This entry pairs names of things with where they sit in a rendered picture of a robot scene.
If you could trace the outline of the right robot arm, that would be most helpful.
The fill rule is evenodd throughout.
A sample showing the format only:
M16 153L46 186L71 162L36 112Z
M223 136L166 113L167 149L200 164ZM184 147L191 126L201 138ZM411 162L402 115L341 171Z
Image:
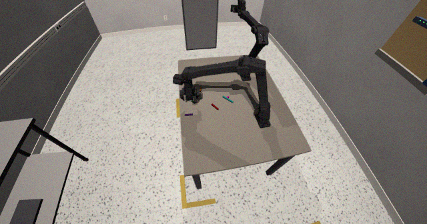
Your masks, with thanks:
M256 58L259 54L259 52L269 44L268 41L268 33L269 29L266 26L263 26L262 24L258 23L249 13L249 11L246 11L246 1L245 0L238 0L238 5L236 5L236 10L238 11L238 16L240 16L241 19L246 21L246 23L251 27L251 32L255 34L256 36L256 44L250 51L250 54L248 57L254 57ZM250 77L251 73L240 75L242 78L242 81L251 81Z

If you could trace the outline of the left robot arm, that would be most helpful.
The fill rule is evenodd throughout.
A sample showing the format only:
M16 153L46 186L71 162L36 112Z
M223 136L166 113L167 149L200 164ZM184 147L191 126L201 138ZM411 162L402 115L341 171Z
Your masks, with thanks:
M218 75L224 73L237 73L238 75L255 73L258 86L259 111L255 114L260 128L270 127L270 103L268 102L268 88L266 81L266 61L253 57L239 57L235 61L216 63L204 66L186 67L182 74L173 76L173 84L183 85L187 101L193 100L192 79L208 75ZM192 86L192 87L191 87ZM191 87L191 88L190 88Z

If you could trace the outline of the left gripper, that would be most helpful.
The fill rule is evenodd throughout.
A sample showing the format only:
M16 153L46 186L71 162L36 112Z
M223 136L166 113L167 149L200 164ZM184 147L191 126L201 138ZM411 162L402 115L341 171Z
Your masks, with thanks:
M193 87L193 90L194 90L193 96L196 96L196 98L198 98L199 97L199 89L196 89L196 87ZM180 98L184 100L185 94L184 94L183 88L182 88L182 93L181 93L181 90L179 90L179 95L180 95Z

